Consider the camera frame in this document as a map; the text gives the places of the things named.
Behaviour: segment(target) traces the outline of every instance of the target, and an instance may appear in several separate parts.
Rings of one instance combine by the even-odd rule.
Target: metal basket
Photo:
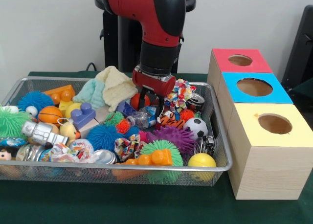
[[[16,105],[28,92],[46,91],[72,84],[79,92],[88,79],[26,77],[11,89],[2,105]],[[217,167],[188,167],[190,156],[183,157],[184,166],[131,166],[31,161],[0,161],[1,180],[68,181],[131,184],[168,184],[213,186],[222,172],[230,169],[232,159],[223,127],[219,105],[212,87],[207,83],[190,82],[205,98],[202,118],[216,140],[214,159]]]

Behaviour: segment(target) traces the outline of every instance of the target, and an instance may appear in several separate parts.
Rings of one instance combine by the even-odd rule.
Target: green tablecloth
[[[177,77],[206,81],[205,74]],[[1,223],[313,223],[312,173],[297,201],[236,201],[227,173],[214,187],[23,181],[0,181],[0,186]]]

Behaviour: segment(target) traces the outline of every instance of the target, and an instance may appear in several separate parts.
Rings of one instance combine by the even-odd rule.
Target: black cable
[[[90,66],[93,66],[93,69],[94,69],[95,71],[97,71],[96,65],[95,65],[93,62],[91,62],[91,63],[89,63],[89,64],[87,65],[86,71],[89,70],[89,67],[90,67]]]

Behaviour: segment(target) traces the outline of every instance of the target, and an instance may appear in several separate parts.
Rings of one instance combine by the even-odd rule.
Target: stacked boxes
[[[213,49],[236,199],[296,200],[313,167],[313,132],[258,50]]]

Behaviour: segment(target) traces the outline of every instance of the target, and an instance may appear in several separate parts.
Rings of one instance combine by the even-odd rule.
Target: purple lego block
[[[118,104],[116,111],[121,112],[124,116],[127,117],[131,115],[133,112],[135,112],[136,110],[131,105],[129,105],[126,101],[122,101]]]
[[[70,116],[74,121],[75,128],[79,130],[96,117],[96,111],[92,109],[90,103],[83,103],[80,110],[73,110]]]

